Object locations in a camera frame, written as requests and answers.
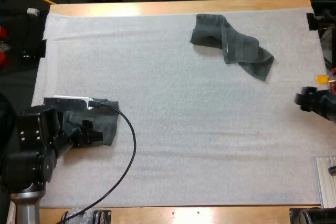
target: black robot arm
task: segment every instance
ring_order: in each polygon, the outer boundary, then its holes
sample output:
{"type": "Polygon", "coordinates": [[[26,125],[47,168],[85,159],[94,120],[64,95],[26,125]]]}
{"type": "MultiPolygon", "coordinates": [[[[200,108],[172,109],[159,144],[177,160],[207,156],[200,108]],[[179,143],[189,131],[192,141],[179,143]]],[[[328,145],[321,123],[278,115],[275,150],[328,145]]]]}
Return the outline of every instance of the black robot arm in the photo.
{"type": "Polygon", "coordinates": [[[39,223],[38,203],[45,194],[57,159],[72,147],[102,141],[102,133],[89,122],[82,125],[67,120],[64,111],[40,105],[17,117],[19,151],[5,156],[1,183],[16,205],[16,222],[39,223]]]}

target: orange object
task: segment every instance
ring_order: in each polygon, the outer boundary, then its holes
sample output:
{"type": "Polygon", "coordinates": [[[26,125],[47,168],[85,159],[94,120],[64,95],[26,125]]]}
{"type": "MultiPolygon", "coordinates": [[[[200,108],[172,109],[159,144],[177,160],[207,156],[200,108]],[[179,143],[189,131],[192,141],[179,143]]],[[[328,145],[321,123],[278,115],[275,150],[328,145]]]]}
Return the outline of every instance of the orange object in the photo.
{"type": "Polygon", "coordinates": [[[329,83],[328,76],[326,75],[316,76],[316,82],[317,84],[328,84],[329,83]]]}

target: red object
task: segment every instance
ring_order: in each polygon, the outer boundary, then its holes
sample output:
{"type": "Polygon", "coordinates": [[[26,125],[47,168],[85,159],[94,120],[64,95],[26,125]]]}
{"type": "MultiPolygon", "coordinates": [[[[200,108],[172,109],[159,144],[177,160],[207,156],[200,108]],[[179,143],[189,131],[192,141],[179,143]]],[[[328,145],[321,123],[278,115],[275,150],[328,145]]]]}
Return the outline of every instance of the red object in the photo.
{"type": "Polygon", "coordinates": [[[5,39],[7,37],[7,30],[5,27],[0,26],[0,39],[5,39]]]}
{"type": "Polygon", "coordinates": [[[0,66],[6,68],[11,61],[6,57],[3,52],[0,52],[0,66]]]}

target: cable connector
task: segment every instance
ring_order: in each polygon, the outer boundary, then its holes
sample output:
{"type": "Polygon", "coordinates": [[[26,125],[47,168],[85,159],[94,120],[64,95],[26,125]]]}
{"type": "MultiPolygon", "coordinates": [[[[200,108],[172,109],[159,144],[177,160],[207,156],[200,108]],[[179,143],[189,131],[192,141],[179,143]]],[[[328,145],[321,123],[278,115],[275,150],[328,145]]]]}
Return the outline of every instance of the cable connector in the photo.
{"type": "Polygon", "coordinates": [[[89,101],[88,106],[89,107],[94,107],[94,108],[99,108],[100,107],[101,101],[89,101]]]}

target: gray towel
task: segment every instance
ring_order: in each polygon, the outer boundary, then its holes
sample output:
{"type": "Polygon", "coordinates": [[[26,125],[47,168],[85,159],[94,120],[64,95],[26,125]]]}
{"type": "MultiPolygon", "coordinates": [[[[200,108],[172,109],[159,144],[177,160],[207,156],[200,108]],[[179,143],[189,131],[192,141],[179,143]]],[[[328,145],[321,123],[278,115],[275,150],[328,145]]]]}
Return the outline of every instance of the gray towel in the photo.
{"type": "Polygon", "coordinates": [[[265,81],[274,57],[256,38],[237,32],[223,15],[197,14],[190,42],[223,50],[226,64],[238,63],[250,75],[265,81]]]}

